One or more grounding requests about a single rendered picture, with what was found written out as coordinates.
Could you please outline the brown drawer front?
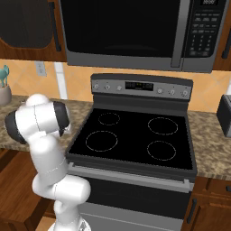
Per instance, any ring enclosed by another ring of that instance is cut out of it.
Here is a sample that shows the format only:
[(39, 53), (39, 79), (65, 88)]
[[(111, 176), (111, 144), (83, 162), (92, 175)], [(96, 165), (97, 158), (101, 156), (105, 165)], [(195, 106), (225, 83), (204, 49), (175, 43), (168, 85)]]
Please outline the brown drawer front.
[(231, 186), (230, 180), (219, 180), (205, 177), (197, 177), (193, 192), (197, 194), (231, 199), (231, 192), (226, 191), (226, 186)]

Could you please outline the black steel range with hob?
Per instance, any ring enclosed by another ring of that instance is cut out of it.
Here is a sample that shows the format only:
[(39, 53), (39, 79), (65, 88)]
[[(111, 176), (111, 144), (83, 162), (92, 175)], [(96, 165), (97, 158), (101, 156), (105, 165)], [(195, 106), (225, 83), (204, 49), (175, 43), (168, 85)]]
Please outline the black steel range with hob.
[[(92, 75), (94, 104), (69, 144), (68, 162), (194, 184), (197, 166), (187, 116), (192, 87), (190, 79)], [(189, 92), (186, 97), (183, 90)]]

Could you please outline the black oven door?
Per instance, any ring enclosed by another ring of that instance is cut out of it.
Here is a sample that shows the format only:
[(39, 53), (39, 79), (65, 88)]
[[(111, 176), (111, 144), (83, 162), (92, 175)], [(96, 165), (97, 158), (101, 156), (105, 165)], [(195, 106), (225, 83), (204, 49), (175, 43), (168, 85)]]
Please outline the black oven door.
[(91, 193), (79, 206), (92, 231), (180, 231), (191, 191), (155, 189), (88, 178)]

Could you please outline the black steel microwave oven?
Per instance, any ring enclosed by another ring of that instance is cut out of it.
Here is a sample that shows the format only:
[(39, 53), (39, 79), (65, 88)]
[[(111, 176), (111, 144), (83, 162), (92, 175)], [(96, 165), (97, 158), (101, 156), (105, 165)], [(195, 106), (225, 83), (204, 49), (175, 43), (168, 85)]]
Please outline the black steel microwave oven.
[(180, 0), (59, 0), (72, 66), (209, 73), (229, 0), (190, 0), (180, 66), (173, 68)]

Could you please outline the dark grey toaster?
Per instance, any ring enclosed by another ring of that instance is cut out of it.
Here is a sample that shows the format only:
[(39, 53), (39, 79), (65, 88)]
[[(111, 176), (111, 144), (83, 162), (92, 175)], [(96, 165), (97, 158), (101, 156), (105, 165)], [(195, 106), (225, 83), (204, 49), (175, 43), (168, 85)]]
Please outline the dark grey toaster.
[(217, 109), (217, 119), (225, 137), (231, 138), (231, 95), (223, 95)]

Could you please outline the grey utensil pot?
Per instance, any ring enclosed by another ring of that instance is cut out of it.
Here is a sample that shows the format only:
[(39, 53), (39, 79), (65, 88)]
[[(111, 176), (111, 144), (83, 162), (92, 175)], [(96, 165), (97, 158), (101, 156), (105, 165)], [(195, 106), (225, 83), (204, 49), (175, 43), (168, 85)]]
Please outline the grey utensil pot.
[(8, 105), (12, 101), (12, 92), (9, 86), (0, 88), (0, 106)]

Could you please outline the brown base cupboard door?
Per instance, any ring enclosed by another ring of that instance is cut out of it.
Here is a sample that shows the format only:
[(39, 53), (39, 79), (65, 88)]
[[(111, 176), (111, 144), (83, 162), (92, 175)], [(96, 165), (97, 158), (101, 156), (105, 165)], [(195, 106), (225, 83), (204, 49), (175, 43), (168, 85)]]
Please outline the brown base cupboard door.
[[(187, 224), (192, 200), (197, 206), (190, 224)], [(231, 199), (192, 194), (181, 231), (231, 231)]]

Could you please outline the white wall strip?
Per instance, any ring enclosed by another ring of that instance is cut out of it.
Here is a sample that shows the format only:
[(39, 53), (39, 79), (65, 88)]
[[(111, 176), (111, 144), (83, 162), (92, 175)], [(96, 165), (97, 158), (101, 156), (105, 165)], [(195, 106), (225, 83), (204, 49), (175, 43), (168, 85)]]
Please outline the white wall strip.
[(56, 79), (57, 79), (58, 89), (59, 89), (59, 93), (60, 93), (60, 99), (67, 99), (68, 98), (68, 92), (67, 92), (67, 86), (66, 86), (63, 64), (61, 62), (55, 62), (54, 63), (54, 69), (55, 69), (55, 73), (56, 73)]

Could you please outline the white wall socket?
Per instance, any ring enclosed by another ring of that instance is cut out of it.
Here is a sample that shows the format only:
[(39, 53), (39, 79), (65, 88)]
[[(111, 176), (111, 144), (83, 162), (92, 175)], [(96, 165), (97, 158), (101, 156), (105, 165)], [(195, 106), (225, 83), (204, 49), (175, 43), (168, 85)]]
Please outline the white wall socket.
[(41, 76), (41, 77), (46, 77), (47, 76), (47, 73), (46, 73), (46, 69), (45, 69), (45, 64), (43, 61), (35, 61), (34, 62), (35, 64), (35, 68), (36, 68), (36, 73), (38, 76)]

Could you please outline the brown wall cupboard door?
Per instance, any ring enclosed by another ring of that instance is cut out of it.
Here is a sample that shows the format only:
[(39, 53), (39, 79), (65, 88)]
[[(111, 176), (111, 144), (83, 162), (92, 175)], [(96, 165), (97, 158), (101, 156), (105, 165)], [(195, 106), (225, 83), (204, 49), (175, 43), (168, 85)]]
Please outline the brown wall cupboard door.
[(231, 31), (231, 3), (226, 12), (223, 30), (220, 36), (219, 45), (217, 48), (217, 56), (213, 65), (213, 70), (231, 71), (231, 48), (226, 59), (222, 58), (222, 53), (226, 48), (229, 32)]
[[(56, 6), (57, 52), (49, 2)], [(66, 62), (59, 0), (0, 0), (0, 59)]]

